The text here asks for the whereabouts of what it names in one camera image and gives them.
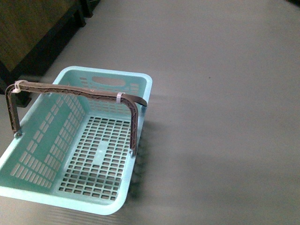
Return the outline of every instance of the light blue basket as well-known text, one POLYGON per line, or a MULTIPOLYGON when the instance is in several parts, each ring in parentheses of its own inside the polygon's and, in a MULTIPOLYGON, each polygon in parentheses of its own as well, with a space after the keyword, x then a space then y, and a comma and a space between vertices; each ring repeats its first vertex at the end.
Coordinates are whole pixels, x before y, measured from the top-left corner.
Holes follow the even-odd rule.
MULTIPOLYGON (((68 67, 53 84, 125 92, 149 100, 146 74, 68 67)), ((138 106, 137 140, 146 107, 138 106)), ((99 215, 124 204, 135 163, 125 105, 43 94, 0 158, 0 195, 99 215)))

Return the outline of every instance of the white zip tie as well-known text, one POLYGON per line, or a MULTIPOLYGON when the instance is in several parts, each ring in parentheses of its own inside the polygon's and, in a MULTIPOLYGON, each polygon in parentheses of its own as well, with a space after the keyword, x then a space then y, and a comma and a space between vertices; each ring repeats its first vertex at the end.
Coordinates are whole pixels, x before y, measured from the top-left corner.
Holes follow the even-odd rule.
POLYGON ((124 93, 123 92, 119 92, 117 94, 117 100, 116 100, 117 104, 121 104, 121 96, 122 96, 122 94, 124 94, 124 93))
POLYGON ((13 89, 12 93, 20 93, 21 92, 19 84, 23 81, 26 81, 26 80, 19 80, 19 81, 15 82, 15 89, 13 89))

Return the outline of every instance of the plastic basket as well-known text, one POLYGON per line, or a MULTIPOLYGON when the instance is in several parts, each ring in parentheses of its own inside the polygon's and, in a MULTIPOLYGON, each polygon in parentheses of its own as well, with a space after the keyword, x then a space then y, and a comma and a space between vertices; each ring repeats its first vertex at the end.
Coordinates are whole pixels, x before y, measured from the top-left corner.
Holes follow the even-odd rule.
POLYGON ((68 67, 53 84, 7 89, 15 138, 0 158, 0 195, 112 214, 127 196, 152 79, 68 67), (19 90, 45 93, 20 124, 13 94, 19 90))

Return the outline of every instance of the gray floor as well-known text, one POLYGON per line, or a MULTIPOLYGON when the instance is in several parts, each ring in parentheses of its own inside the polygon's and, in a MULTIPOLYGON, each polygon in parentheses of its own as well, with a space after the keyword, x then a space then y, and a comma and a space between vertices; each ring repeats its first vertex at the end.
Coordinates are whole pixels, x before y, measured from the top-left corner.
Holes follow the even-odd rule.
MULTIPOLYGON (((72 65, 152 77, 141 184, 107 217, 1 197, 0 223, 300 224, 299 59, 284 0, 102 0, 43 80, 72 65)), ((2 154, 4 96, 0 124, 2 154)))

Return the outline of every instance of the wooden furniture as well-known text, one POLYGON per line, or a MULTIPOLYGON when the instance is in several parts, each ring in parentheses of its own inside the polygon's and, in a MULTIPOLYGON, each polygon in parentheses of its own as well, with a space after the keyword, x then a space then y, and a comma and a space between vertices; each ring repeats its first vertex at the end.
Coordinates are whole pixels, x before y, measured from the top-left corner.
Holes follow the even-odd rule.
MULTIPOLYGON (((0 92, 18 80, 57 32, 74 16, 83 27, 85 21, 78 0, 2 0, 0 1, 0 92)), ((17 104, 25 107, 27 92, 17 94, 17 104)))

